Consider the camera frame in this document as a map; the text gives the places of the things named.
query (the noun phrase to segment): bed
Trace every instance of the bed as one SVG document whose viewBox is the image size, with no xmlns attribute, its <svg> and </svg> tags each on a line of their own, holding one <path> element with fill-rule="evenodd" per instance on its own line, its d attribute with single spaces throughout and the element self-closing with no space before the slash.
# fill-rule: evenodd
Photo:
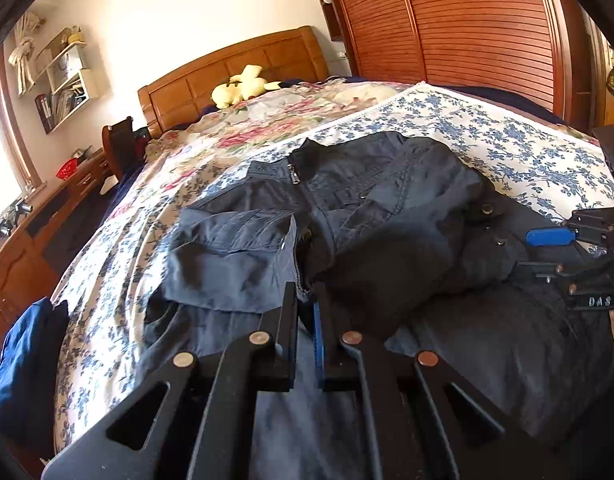
<svg viewBox="0 0 614 480">
<path fill-rule="evenodd" d="M 244 64 L 262 65 L 268 79 L 305 82 L 197 120 L 211 89 Z M 614 206 L 593 139 L 424 82 L 315 84 L 327 76 L 311 29 L 301 27 L 203 56 L 140 89 L 153 137 L 146 165 L 52 298 L 67 300 L 71 313 L 56 381 L 56 450 L 131 391 L 146 304 L 164 276 L 180 209 L 241 179 L 251 160 L 272 162 L 306 138 L 334 144 L 396 130 L 445 143 L 499 192 L 554 221 Z"/>
</svg>

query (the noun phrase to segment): curtain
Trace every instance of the curtain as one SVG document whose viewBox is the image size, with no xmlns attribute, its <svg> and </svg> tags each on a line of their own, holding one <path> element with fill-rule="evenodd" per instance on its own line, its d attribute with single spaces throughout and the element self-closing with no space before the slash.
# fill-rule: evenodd
<svg viewBox="0 0 614 480">
<path fill-rule="evenodd" d="M 35 73 L 30 67 L 31 54 L 34 51 L 34 38 L 31 34 L 44 23 L 30 10 L 26 11 L 16 22 L 14 37 L 16 48 L 9 56 L 9 63 L 16 67 L 18 95 L 22 95 L 34 84 Z"/>
</svg>

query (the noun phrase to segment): blue cloth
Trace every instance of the blue cloth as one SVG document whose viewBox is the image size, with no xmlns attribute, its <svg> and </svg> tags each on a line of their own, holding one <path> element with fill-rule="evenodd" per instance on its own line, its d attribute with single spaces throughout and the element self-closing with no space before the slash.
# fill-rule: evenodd
<svg viewBox="0 0 614 480">
<path fill-rule="evenodd" d="M 67 302 L 37 301 L 11 327 L 0 355 L 0 433 L 42 458 L 53 453 L 53 394 Z"/>
</svg>

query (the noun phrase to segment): louvered door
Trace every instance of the louvered door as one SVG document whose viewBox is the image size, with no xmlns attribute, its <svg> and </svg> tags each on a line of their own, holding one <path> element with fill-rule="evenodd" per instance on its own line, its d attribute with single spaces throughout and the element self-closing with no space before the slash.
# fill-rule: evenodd
<svg viewBox="0 0 614 480">
<path fill-rule="evenodd" d="M 543 0 L 411 0 L 427 69 L 439 85 L 490 86 L 554 107 Z"/>
<path fill-rule="evenodd" d="M 341 0 L 351 29 L 359 75 L 373 80 L 420 81 L 420 44 L 406 0 Z"/>
<path fill-rule="evenodd" d="M 568 120 L 572 60 L 559 0 L 340 0 L 358 73 L 488 86 Z"/>
</svg>

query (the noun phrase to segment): white wall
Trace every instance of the white wall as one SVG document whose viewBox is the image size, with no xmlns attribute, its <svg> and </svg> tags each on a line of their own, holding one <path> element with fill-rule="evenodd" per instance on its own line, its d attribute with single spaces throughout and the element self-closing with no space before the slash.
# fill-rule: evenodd
<svg viewBox="0 0 614 480">
<path fill-rule="evenodd" d="M 328 39 L 318 0 L 64 0 L 37 36 L 42 48 L 63 28 L 80 25 L 84 56 L 103 96 L 46 136 L 33 98 L 12 97 L 27 148 L 43 178 L 76 148 L 101 146 L 100 131 L 127 115 L 136 127 L 145 120 L 136 92 L 165 73 L 197 57 L 248 38 L 311 25 L 332 73 L 348 73 L 337 59 L 341 43 Z M 13 48 L 11 38 L 5 55 Z M 9 85 L 15 93 L 10 70 Z"/>
</svg>

